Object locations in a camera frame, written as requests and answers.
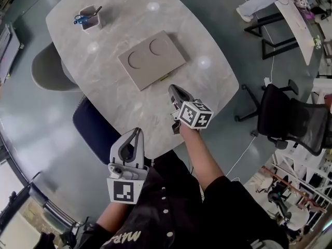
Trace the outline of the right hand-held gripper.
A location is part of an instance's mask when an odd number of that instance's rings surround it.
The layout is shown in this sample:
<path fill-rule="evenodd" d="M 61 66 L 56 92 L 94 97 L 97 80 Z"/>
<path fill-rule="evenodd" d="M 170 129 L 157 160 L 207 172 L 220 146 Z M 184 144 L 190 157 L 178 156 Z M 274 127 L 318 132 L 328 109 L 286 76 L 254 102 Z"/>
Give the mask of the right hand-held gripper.
<path fill-rule="evenodd" d="M 214 112 L 200 99 L 194 97 L 177 85 L 170 85 L 168 93 L 171 103 L 176 110 L 171 113 L 174 123 L 172 130 L 174 134 L 179 134 L 181 124 L 186 125 L 191 129 L 206 129 L 209 125 Z"/>

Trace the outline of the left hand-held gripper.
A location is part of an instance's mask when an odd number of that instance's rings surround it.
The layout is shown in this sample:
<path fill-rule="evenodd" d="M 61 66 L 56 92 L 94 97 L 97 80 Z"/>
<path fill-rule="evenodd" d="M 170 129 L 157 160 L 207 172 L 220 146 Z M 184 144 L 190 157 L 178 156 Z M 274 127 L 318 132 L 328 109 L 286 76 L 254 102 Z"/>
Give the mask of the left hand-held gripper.
<path fill-rule="evenodd" d="M 114 163 L 125 163 L 126 166 Z M 137 204 L 149 168 L 144 165 L 143 131 L 134 128 L 122 135 L 110 149 L 107 180 L 111 202 Z"/>

